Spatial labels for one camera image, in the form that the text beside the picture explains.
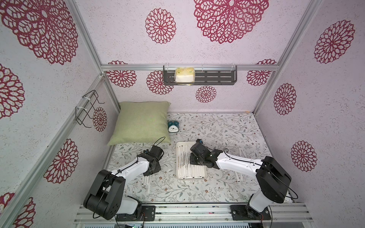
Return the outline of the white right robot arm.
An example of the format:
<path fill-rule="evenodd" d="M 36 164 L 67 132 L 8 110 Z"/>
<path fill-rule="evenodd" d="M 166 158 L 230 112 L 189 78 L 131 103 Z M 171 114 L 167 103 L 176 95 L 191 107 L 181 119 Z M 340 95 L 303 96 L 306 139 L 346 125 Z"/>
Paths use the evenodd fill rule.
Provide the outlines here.
<path fill-rule="evenodd" d="M 229 154 L 227 150 L 210 150 L 201 140 L 190 148 L 190 164 L 217 170 L 230 170 L 257 179 L 259 190 L 253 194 L 246 210 L 261 213 L 272 203 L 283 203 L 291 176 L 270 156 L 248 159 Z"/>

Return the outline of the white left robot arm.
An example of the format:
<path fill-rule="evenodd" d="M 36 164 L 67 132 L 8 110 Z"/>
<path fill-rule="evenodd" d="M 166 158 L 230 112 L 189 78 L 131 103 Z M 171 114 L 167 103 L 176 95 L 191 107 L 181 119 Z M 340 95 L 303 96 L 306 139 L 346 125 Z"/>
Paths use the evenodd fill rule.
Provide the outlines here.
<path fill-rule="evenodd" d="M 117 170 L 101 170 L 84 199 L 84 208 L 93 212 L 95 219 L 141 220 L 144 216 L 142 202 L 125 196 L 125 186 L 141 174 L 148 177 L 160 172 L 163 155 L 163 150 L 154 145 Z"/>

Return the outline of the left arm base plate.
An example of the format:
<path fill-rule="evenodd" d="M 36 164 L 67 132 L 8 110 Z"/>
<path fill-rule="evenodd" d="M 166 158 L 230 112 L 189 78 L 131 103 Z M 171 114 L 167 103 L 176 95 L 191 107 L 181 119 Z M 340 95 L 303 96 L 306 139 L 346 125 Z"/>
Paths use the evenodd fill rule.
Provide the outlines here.
<path fill-rule="evenodd" d="M 116 221 L 154 221 L 156 206 L 138 206 L 133 214 L 116 214 Z"/>

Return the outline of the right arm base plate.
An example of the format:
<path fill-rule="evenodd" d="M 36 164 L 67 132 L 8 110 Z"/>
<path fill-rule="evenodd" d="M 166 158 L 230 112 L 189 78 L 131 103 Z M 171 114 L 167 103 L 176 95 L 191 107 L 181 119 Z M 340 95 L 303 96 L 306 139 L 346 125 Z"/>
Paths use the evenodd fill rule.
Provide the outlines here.
<path fill-rule="evenodd" d="M 263 212 L 257 212 L 246 204 L 232 204 L 230 206 L 232 219 L 234 221 L 259 220 L 269 221 L 272 219 L 268 207 Z"/>

